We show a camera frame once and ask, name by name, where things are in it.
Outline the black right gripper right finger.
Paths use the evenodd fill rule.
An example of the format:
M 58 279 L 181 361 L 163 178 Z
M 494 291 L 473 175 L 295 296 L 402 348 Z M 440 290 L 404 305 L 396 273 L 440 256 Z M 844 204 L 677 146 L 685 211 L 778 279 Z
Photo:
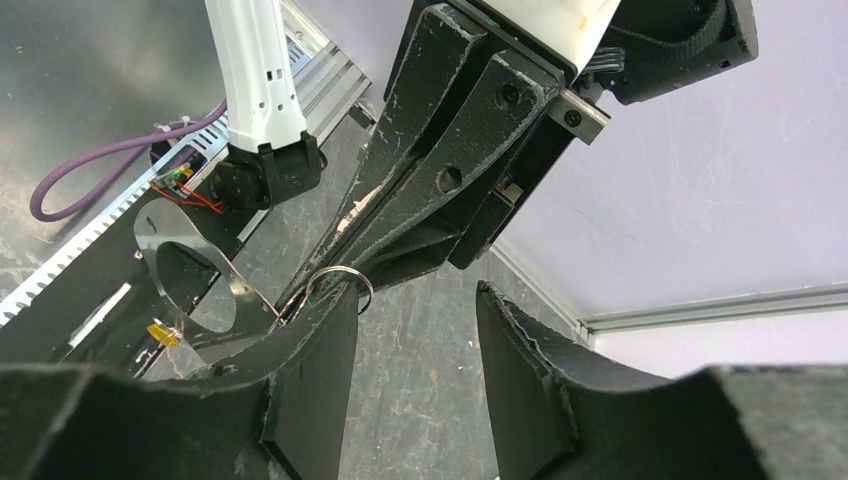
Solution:
M 843 365 L 718 365 L 667 379 L 476 291 L 504 479 L 843 479 Z

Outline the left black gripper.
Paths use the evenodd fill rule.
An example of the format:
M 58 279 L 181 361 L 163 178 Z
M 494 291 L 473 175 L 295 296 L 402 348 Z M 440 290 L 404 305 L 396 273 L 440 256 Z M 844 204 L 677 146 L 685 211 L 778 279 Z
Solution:
M 405 282 L 485 253 L 573 141 L 571 67 L 481 1 L 417 1 L 381 114 L 284 309 L 319 269 Z

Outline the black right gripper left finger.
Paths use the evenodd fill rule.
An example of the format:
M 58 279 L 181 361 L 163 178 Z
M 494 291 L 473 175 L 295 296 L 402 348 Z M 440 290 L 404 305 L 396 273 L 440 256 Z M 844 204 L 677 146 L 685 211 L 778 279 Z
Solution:
M 346 282 L 184 380 L 88 365 L 1 370 L 5 479 L 334 479 L 359 295 Z

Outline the yellow key tag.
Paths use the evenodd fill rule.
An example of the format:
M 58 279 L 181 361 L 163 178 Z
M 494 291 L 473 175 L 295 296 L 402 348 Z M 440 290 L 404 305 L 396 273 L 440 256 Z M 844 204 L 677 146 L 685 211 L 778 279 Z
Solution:
M 182 333 L 174 327 L 167 326 L 157 319 L 147 326 L 149 335 L 166 348 L 173 348 L 181 343 Z

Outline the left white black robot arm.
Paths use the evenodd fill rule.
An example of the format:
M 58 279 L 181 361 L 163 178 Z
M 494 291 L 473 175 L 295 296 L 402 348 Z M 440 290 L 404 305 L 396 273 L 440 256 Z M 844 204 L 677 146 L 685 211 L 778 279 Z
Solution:
M 351 268 L 382 289 L 447 263 L 465 269 L 485 253 L 575 139 L 553 114 L 618 7 L 415 2 L 353 181 L 279 311 L 323 289 L 323 268 Z M 229 129 L 216 193 L 265 210 L 315 188 L 319 148 L 295 92 L 281 4 L 210 1 L 206 10 Z

